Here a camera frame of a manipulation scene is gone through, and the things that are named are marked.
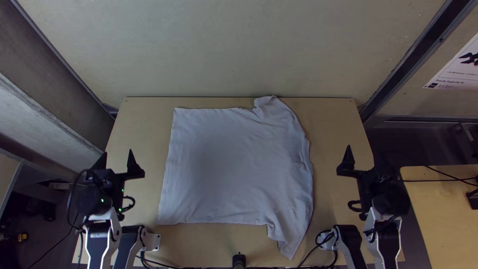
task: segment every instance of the floor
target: floor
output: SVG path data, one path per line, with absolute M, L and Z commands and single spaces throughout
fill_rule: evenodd
M 421 164 L 465 164 L 476 163 L 466 141 L 458 130 L 450 129 L 371 129 L 367 130 L 374 155 L 383 156 L 388 163 L 399 170 L 402 166 Z M 47 222 L 41 215 L 17 219 L 17 230 L 28 231 L 29 241 L 15 244 L 19 267 L 28 268 L 35 260 L 65 236 L 69 226 L 65 222 L 66 199 L 57 205 L 56 221 Z M 400 269 L 431 268 L 420 229 L 413 210 L 403 218 L 402 246 L 406 257 L 399 263 Z M 76 268 L 71 263 L 77 235 L 72 232 L 60 245 L 32 268 Z

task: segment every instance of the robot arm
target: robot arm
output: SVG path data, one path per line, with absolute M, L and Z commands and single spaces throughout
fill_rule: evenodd
M 383 163 L 378 158 L 371 170 L 355 170 L 355 160 L 349 145 L 342 163 L 337 166 L 337 175 L 357 180 L 360 200 L 350 201 L 349 208 L 359 212 L 360 219 L 365 220 L 363 237 L 375 258 L 375 268 L 396 269 L 401 250 L 401 216 L 408 213 L 410 198 L 398 183 L 398 175 L 388 171 Z M 360 204 L 361 207 L 353 207 L 354 204 Z
M 78 211 L 85 214 L 85 246 L 88 253 L 88 269 L 109 269 L 111 258 L 118 250 L 113 269 L 132 268 L 139 251 L 157 251 L 161 236 L 147 231 L 143 225 L 121 226 L 124 212 L 132 208 L 134 199 L 125 197 L 124 182 L 143 178 L 144 171 L 129 151 L 126 173 L 116 174 L 106 169 L 106 152 L 87 171 L 86 182 L 91 183 L 77 200 Z M 129 198 L 133 204 L 122 207 Z

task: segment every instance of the metal frame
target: metal frame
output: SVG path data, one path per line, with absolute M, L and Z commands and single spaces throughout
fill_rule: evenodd
M 387 119 L 377 117 L 377 113 L 430 58 L 477 3 L 478 0 L 447 0 L 443 4 L 398 65 L 361 109 L 360 118 L 366 128 Z
M 114 120 L 114 116 L 110 114 L 109 110 L 103 106 L 103 103 L 100 101 L 100 99 L 93 93 L 93 91 L 86 85 L 86 83 L 78 76 L 78 74 L 73 70 L 73 68 L 68 64 L 68 62 L 61 56 L 61 54 L 58 52 L 58 50 L 51 44 L 50 40 L 46 38 L 45 34 L 38 28 L 38 26 L 35 24 L 35 22 L 31 19 L 31 17 L 26 13 L 26 11 L 23 9 L 23 7 L 18 3 L 17 0 L 10 0 L 10 2 L 15 6 L 15 8 L 20 12 L 20 14 L 25 18 L 25 20 L 30 24 L 30 26 L 35 30 L 35 32 L 40 36 L 40 38 L 45 42 L 45 44 L 51 49 L 53 54 L 60 60 L 60 62 L 66 67 L 66 69 L 73 75 L 73 77 L 85 88 L 85 90 L 93 97 L 93 99 L 100 104 L 100 106 L 110 115 L 110 117 Z

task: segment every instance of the wooden table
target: wooden table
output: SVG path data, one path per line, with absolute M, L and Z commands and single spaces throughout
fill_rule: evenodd
M 0 217 L 15 183 L 20 162 L 0 152 Z
M 458 178 L 478 174 L 478 165 L 433 168 Z M 400 173 L 404 180 L 450 179 L 423 166 L 403 167 Z M 465 193 L 477 187 L 459 181 L 405 182 L 405 186 L 433 269 L 476 268 L 478 210 L 471 209 Z
M 125 214 L 122 225 L 144 224 L 160 233 L 158 252 L 146 258 L 180 267 L 230 267 L 233 255 L 241 252 L 250 267 L 297 266 L 315 246 L 315 236 L 334 224 L 354 224 L 359 230 L 364 222 L 358 213 L 347 208 L 349 200 L 359 198 L 355 179 L 336 175 L 348 144 L 352 146 L 356 168 L 373 167 L 373 158 L 355 102 L 345 98 L 282 98 L 299 118 L 310 141 L 310 159 L 314 167 L 314 213 L 294 259 L 284 257 L 277 242 L 267 237 L 266 226 L 234 224 L 155 223 L 161 194 L 173 109 L 180 108 L 252 108 L 254 98 L 141 98 L 123 100 L 108 142 L 108 167 L 115 172 L 126 170 L 131 148 L 138 164 L 145 170 L 144 179 L 127 181 L 125 194 L 136 199 L 136 206 Z M 79 243 L 73 262 L 77 262 Z M 83 252 L 82 263 L 88 262 Z M 362 243 L 365 261 L 373 259 Z M 315 251 L 304 265 L 327 265 L 333 259 L 328 251 Z M 339 265 L 345 264 L 342 255 Z

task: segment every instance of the white t-shirt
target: white t-shirt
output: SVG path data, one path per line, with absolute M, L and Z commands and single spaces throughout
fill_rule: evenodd
M 266 224 L 292 259 L 313 210 L 309 141 L 275 96 L 254 106 L 174 109 L 157 223 Z

